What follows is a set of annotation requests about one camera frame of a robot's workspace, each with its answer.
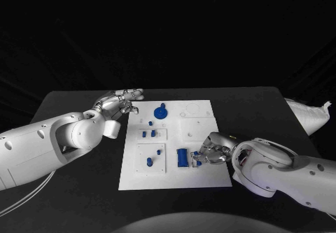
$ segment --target white bag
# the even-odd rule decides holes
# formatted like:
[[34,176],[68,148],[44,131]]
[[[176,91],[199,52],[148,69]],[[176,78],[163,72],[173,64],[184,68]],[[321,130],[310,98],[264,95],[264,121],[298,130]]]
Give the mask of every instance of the white bag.
[[327,107],[331,105],[331,103],[327,101],[321,107],[308,107],[291,99],[285,98],[285,101],[307,132],[307,135],[311,135],[330,119]]

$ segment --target round hole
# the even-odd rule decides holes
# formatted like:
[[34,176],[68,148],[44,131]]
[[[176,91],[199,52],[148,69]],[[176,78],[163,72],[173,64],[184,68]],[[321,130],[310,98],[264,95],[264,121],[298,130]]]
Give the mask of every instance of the round hole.
[[42,139],[44,139],[44,132],[42,130],[37,130],[37,135]]
[[317,164],[317,169],[318,169],[320,171],[324,171],[324,167],[323,167],[321,164]]
[[11,149],[13,149],[13,144],[11,144],[10,141],[7,141],[7,142],[4,143],[4,147],[7,148],[7,150],[11,150]]

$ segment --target blue object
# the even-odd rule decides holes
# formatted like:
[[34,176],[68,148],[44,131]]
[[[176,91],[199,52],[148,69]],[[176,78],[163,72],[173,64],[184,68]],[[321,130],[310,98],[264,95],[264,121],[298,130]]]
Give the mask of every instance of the blue object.
[[157,119],[164,119],[167,114],[166,105],[161,103],[161,107],[154,110],[154,117]]
[[177,150],[177,166],[179,167],[189,167],[187,164],[187,149]]
[[153,166],[151,158],[147,158],[147,166]]

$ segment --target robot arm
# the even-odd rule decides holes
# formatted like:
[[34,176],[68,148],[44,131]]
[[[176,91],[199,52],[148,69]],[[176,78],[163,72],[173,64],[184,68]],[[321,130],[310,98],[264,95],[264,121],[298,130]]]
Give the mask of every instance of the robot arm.
[[143,89],[108,92],[91,110],[68,113],[0,134],[0,190],[43,177],[86,154],[102,135],[117,138],[122,113],[138,113],[131,100]]
[[232,160],[233,179],[264,197],[282,191],[304,206],[336,215],[336,162],[298,156],[264,139],[241,142],[210,133],[194,160],[220,164]]

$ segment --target black table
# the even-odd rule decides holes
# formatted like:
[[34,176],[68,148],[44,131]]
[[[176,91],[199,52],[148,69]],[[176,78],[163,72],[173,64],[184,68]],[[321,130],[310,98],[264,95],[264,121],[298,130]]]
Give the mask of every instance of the black table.
[[[91,109],[106,91],[56,91],[43,100],[31,123]],[[144,90],[144,100],[210,100],[220,132],[242,139],[268,139],[298,154],[320,157],[304,129],[274,87]],[[0,232],[109,232],[128,223],[176,212],[245,216],[291,231],[336,230],[336,222],[280,191],[264,198],[232,180],[233,187],[118,191],[128,116],[117,139],[57,169],[33,199],[0,218]],[[39,180],[0,192],[0,207],[13,204]]]

